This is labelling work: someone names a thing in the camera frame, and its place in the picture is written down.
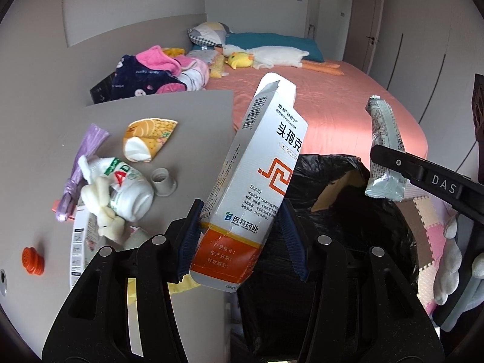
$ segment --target pink bedsheet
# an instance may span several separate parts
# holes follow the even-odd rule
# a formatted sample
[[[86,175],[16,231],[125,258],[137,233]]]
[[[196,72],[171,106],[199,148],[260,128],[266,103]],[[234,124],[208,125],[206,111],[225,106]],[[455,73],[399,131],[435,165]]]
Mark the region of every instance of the pink bedsheet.
[[[379,95],[392,107],[405,150],[427,156],[427,140],[413,116],[377,82],[354,66],[337,61],[344,76],[294,67],[274,67],[270,71],[296,84],[294,108],[307,121],[308,130],[302,154],[350,154],[370,166],[371,118],[365,111],[368,98]],[[226,66],[229,76],[210,79],[207,90],[233,90],[233,122],[238,129],[257,85],[269,70]]]

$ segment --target black plastic bag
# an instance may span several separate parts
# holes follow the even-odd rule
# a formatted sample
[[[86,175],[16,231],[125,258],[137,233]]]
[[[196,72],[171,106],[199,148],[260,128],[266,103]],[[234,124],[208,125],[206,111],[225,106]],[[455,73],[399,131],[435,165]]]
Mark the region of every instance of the black plastic bag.
[[[298,216],[313,221],[321,235],[362,252],[373,245],[382,247],[417,291],[415,239],[396,204],[365,196],[364,187],[348,186],[328,210],[311,212],[326,186],[351,170],[359,171],[368,180],[369,172],[357,157],[301,155],[286,198]],[[245,340],[255,356],[267,361],[297,359],[314,289],[314,283],[303,283],[294,272],[275,223],[253,274],[237,292]]]

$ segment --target teal pillow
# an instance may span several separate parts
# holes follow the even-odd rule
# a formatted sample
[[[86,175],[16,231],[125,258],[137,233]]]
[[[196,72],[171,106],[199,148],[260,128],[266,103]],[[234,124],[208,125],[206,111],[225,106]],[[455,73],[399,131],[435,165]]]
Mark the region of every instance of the teal pillow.
[[[323,63],[323,55],[318,49],[316,42],[309,38],[291,37],[274,33],[234,33],[227,34],[226,44],[235,45],[242,49],[258,48],[260,46],[292,46],[300,50],[309,52],[304,60]]]

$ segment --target green label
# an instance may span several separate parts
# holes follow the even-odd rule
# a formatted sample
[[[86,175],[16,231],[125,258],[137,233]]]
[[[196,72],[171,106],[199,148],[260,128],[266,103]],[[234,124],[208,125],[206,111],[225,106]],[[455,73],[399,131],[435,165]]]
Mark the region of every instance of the green label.
[[[104,174],[106,176],[109,176],[111,173],[114,172],[116,166],[118,166],[118,164],[121,162],[121,160],[119,158],[115,158],[113,160],[113,162],[111,162],[111,165],[105,170]]]

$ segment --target white plastic bottle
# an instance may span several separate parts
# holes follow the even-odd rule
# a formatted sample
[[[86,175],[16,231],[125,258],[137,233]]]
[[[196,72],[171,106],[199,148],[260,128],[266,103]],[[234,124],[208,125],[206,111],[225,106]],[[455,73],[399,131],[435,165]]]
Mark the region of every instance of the white plastic bottle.
[[[97,158],[89,162],[90,177],[107,176],[113,188],[110,206],[118,216],[136,222],[153,202],[153,187],[135,168],[119,158]]]

